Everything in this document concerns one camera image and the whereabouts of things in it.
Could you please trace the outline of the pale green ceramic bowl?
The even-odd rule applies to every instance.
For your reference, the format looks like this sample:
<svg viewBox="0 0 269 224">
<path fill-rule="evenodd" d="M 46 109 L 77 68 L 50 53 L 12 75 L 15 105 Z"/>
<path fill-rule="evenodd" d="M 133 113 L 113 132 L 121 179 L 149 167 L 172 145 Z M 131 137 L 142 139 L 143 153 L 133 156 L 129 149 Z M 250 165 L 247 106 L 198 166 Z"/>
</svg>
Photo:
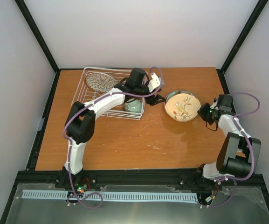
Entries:
<svg viewBox="0 0 269 224">
<path fill-rule="evenodd" d="M 124 111 L 130 113 L 140 113 L 142 109 L 142 103 L 140 100 L 132 98 L 125 103 L 123 109 Z"/>
</svg>

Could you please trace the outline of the cream bird pattern plate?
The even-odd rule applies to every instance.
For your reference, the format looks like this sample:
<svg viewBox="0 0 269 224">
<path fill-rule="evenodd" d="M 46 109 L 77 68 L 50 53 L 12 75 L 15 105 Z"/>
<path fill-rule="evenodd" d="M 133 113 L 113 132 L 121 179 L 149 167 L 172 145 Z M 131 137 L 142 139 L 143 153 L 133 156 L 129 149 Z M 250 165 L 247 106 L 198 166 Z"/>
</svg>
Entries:
<svg viewBox="0 0 269 224">
<path fill-rule="evenodd" d="M 179 93 L 165 102 L 165 112 L 175 121 L 188 122 L 197 117 L 200 101 L 191 94 Z"/>
</svg>

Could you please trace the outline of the white floral pattern plate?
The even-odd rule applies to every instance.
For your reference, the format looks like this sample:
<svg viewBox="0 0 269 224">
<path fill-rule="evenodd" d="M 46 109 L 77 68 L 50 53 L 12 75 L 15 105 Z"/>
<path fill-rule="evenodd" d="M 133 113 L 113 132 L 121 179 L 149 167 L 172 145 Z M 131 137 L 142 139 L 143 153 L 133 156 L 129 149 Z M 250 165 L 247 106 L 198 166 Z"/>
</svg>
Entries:
<svg viewBox="0 0 269 224">
<path fill-rule="evenodd" d="M 88 87 L 97 92 L 109 92 L 117 81 L 112 75 L 104 72 L 92 72 L 85 77 L 85 82 Z"/>
</svg>

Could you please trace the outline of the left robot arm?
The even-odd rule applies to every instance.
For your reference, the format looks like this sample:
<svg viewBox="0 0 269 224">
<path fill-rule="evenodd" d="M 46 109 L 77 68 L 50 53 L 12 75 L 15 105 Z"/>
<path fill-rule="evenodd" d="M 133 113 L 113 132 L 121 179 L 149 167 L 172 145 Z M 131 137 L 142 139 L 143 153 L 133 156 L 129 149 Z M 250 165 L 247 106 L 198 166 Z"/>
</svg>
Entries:
<svg viewBox="0 0 269 224">
<path fill-rule="evenodd" d="M 87 103 L 76 101 L 69 112 L 62 136 L 68 141 L 67 159 L 64 164 L 68 174 L 66 183 L 77 188 L 81 185 L 84 150 L 92 138 L 96 120 L 105 112 L 125 103 L 127 97 L 145 99 L 149 105 L 164 102 L 165 98 L 158 95 L 164 77 L 160 68 L 152 67 L 150 77 L 139 68 L 134 68 L 130 75 L 115 84 L 108 92 Z"/>
</svg>

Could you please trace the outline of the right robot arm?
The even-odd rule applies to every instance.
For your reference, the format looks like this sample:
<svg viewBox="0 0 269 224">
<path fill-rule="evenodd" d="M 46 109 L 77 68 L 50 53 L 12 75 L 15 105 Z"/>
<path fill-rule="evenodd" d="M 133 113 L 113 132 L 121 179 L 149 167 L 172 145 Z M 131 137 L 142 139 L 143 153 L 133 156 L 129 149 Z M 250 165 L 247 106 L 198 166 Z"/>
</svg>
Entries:
<svg viewBox="0 0 269 224">
<path fill-rule="evenodd" d="M 215 124 L 214 131 L 221 129 L 225 135 L 216 162 L 202 166 L 202 177 L 214 182 L 249 179 L 255 173 L 261 150 L 261 141 L 245 131 L 239 122 L 241 115 L 233 111 L 232 105 L 230 94 L 219 95 L 212 105 L 206 103 L 198 110 L 206 126 Z"/>
</svg>

